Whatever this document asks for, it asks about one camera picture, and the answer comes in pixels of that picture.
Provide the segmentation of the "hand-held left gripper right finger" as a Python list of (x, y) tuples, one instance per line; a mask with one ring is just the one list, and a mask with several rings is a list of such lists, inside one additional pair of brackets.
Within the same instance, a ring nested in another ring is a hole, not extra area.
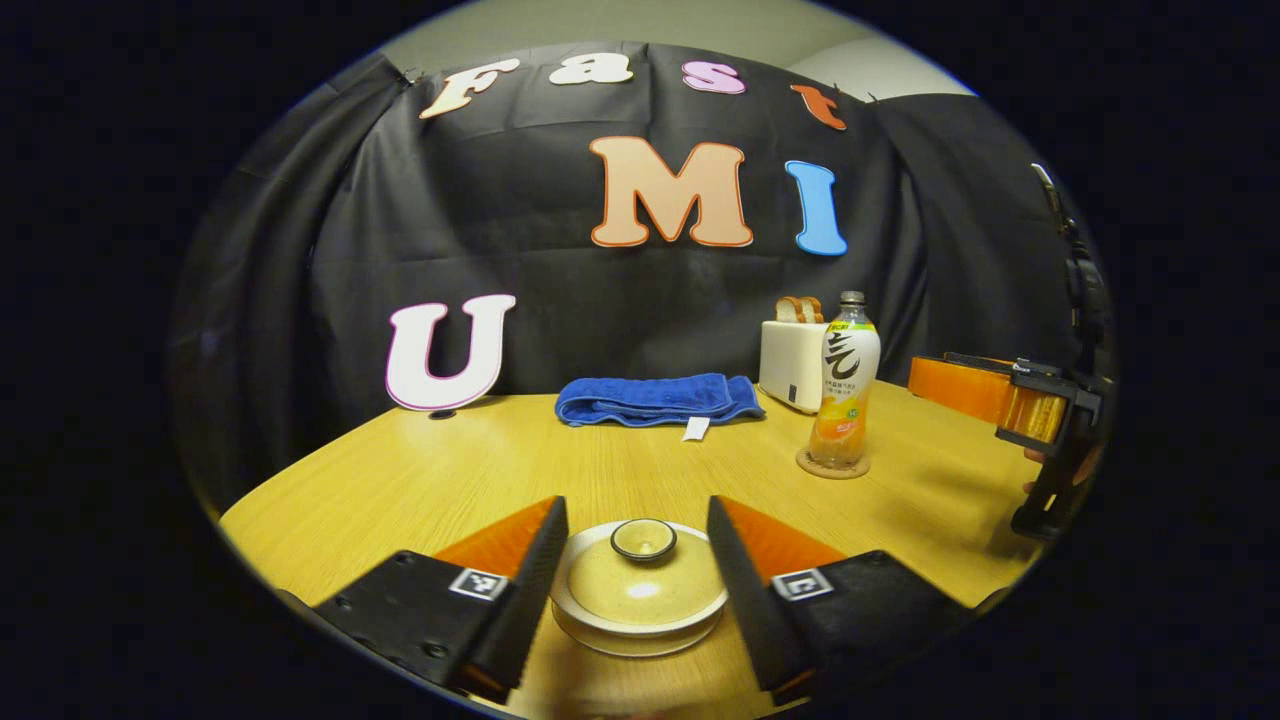
[(707, 534), (774, 701), (870, 684), (977, 616), (883, 550), (845, 553), (723, 495), (709, 500)]

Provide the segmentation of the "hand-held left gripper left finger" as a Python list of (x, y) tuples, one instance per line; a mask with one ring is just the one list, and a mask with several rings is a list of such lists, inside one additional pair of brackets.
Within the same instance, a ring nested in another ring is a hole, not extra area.
[(397, 550), (314, 612), (425, 682), (506, 701), (567, 538), (566, 500), (550, 496), (433, 555)]

